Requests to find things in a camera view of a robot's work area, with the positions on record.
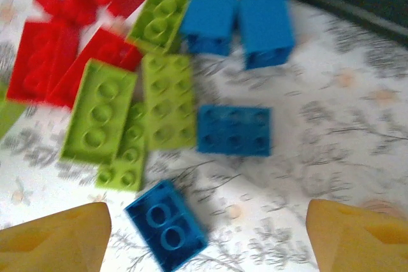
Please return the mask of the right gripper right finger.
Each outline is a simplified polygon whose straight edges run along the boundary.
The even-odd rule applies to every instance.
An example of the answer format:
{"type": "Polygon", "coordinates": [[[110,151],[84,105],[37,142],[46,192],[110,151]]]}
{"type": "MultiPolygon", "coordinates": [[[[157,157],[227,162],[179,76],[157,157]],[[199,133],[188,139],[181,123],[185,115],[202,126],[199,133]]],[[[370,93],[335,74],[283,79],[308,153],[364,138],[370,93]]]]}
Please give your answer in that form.
{"type": "Polygon", "coordinates": [[[408,221],[313,199],[305,224],[320,272],[408,272],[408,221]]]}

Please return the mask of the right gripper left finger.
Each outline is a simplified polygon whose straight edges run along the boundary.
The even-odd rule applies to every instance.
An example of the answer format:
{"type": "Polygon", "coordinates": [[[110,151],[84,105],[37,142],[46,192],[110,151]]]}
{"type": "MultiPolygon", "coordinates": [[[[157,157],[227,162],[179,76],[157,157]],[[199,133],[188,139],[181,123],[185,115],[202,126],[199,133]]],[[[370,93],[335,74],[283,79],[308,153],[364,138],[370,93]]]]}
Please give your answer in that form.
{"type": "Polygon", "coordinates": [[[100,272],[112,222],[104,202],[0,231],[0,272],[100,272]]]}

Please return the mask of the green lego brick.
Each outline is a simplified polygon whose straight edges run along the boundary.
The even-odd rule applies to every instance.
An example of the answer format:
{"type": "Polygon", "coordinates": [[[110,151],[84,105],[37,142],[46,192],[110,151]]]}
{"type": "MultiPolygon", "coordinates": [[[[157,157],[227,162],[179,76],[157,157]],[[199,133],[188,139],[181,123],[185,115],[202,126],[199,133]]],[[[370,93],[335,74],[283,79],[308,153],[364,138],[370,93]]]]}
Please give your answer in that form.
{"type": "Polygon", "coordinates": [[[189,58],[146,54],[142,59],[142,73],[148,148],[194,147],[196,106],[189,58]]]}
{"type": "Polygon", "coordinates": [[[60,158],[91,164],[113,161],[138,75],[90,59],[85,65],[60,158]]]}
{"type": "Polygon", "coordinates": [[[113,161],[98,169],[96,186],[135,192],[141,190],[147,156],[146,146],[145,105],[137,102],[129,109],[113,161]]]}
{"type": "Polygon", "coordinates": [[[6,99],[7,86],[0,80],[0,140],[20,118],[27,106],[6,99]]]}
{"type": "Polygon", "coordinates": [[[144,53],[174,54],[189,0],[146,0],[127,40],[144,53]]]}

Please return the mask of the blue lego brick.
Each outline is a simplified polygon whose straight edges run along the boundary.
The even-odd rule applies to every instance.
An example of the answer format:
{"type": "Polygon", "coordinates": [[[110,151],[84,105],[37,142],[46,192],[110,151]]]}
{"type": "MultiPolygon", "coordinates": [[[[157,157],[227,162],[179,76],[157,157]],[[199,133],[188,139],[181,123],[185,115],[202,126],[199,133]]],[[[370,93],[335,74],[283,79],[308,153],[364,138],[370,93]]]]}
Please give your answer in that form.
{"type": "Polygon", "coordinates": [[[189,0],[180,26],[192,54],[228,56],[238,0],[189,0]]]}
{"type": "Polygon", "coordinates": [[[272,109],[205,104],[198,110],[197,150],[206,154],[269,157],[272,109]]]}
{"type": "Polygon", "coordinates": [[[238,28],[245,69],[278,66],[295,46],[289,0],[239,0],[238,28]]]}
{"type": "Polygon", "coordinates": [[[208,247],[207,232],[170,180],[146,191],[125,211],[163,272],[174,272],[208,247]]]}

